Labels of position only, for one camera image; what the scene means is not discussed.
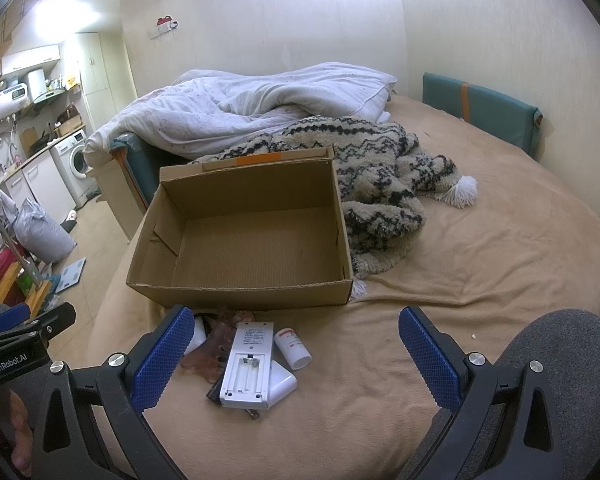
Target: orange strap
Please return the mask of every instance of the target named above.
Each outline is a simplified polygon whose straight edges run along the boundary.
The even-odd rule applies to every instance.
[[[239,156],[235,159],[236,166],[248,164],[262,164],[264,162],[275,162],[282,159],[282,152],[261,153],[259,155]]]
[[[462,118],[465,123],[470,123],[469,116],[469,83],[462,83],[460,87],[460,96],[462,98]]]

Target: plastic bag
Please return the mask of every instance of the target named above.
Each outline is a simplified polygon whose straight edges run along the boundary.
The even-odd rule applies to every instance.
[[[21,245],[46,264],[62,260],[75,247],[71,235],[29,198],[22,203],[13,231]]]

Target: kitchen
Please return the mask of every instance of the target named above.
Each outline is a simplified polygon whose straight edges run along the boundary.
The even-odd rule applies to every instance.
[[[42,0],[0,60],[0,188],[57,222],[97,188],[85,138],[136,98],[118,0]]]

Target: ceiling light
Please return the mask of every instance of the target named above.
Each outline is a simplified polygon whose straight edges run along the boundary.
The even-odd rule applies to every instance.
[[[60,43],[98,19],[89,4],[78,0],[42,0],[34,7],[40,38]]]

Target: human hand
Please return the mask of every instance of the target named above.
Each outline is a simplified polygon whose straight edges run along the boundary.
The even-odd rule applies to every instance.
[[[33,434],[27,424],[29,412],[22,399],[14,392],[9,392],[9,418],[15,432],[15,446],[11,453],[11,462],[24,476],[31,476],[31,452],[33,450]]]

